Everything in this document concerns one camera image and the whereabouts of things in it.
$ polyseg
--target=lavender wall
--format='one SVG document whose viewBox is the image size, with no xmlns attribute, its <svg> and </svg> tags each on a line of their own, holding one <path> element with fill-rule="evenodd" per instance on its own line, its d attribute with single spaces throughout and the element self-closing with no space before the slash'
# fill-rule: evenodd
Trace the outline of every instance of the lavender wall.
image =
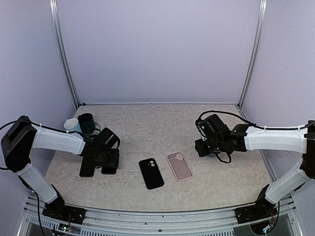
<svg viewBox="0 0 315 236">
<path fill-rule="evenodd" d="M 58 54 L 49 1 L 2 1 L 0 32 L 0 126 L 28 115 L 33 121 L 61 128 L 63 120 L 74 114 L 74 105 Z M 31 160 L 44 173 L 52 154 L 35 150 Z M 0 166 L 4 167 L 2 151 Z M 0 171 L 0 179 L 0 235 L 12 236 L 29 191 L 10 171 Z"/>
<path fill-rule="evenodd" d="M 244 111 L 260 125 L 305 124 L 315 119 L 315 2 L 269 0 Z M 266 151 L 277 177 L 301 157 Z M 315 182 L 292 194 L 306 231 L 314 235 Z"/>
<path fill-rule="evenodd" d="M 58 9 L 81 102 L 238 102 L 258 0 L 60 0 Z"/>
</svg>

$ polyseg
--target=beige speckled table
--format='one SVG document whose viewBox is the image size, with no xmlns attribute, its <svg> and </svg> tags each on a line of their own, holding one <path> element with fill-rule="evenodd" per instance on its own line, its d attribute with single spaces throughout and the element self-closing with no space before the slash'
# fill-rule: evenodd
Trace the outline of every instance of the beige speckled table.
<svg viewBox="0 0 315 236">
<path fill-rule="evenodd" d="M 82 157 L 56 152 L 46 178 L 66 203 L 126 211 L 187 211 L 229 207 L 253 202 L 270 178 L 259 151 L 232 154 L 232 163 L 215 157 L 198 157 L 194 141 L 200 138 L 194 125 L 206 110 L 229 111 L 233 105 L 111 105 L 81 106 L 75 117 L 92 113 L 94 120 L 121 139 L 120 166 L 114 176 L 79 177 Z M 241 123 L 219 115 L 230 129 Z M 180 151 L 194 176 L 177 182 L 166 160 Z M 164 186 L 148 190 L 138 162 L 154 158 Z"/>
</svg>

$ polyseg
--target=dark green cup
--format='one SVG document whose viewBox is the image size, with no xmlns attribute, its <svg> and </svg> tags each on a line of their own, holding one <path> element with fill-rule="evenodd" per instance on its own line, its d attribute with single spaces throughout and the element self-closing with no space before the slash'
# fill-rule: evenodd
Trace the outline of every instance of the dark green cup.
<svg viewBox="0 0 315 236">
<path fill-rule="evenodd" d="M 91 113 L 84 113 L 78 116 L 82 133 L 92 134 L 95 131 L 95 123 Z"/>
</svg>

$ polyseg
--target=clear phone case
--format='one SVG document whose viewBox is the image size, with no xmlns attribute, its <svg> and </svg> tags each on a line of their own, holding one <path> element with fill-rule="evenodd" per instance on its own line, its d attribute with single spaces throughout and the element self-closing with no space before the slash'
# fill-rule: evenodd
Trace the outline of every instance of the clear phone case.
<svg viewBox="0 0 315 236">
<path fill-rule="evenodd" d="M 183 181 L 193 176 L 187 161 L 180 152 L 168 155 L 167 160 L 177 181 Z"/>
</svg>

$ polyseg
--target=white cup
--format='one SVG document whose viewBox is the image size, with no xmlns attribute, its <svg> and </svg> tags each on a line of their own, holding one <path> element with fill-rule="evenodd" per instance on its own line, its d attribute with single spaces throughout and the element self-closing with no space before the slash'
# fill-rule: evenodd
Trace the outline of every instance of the white cup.
<svg viewBox="0 0 315 236">
<path fill-rule="evenodd" d="M 81 132 L 81 127 L 77 118 L 67 119 L 63 124 L 63 127 L 69 131 Z"/>
</svg>

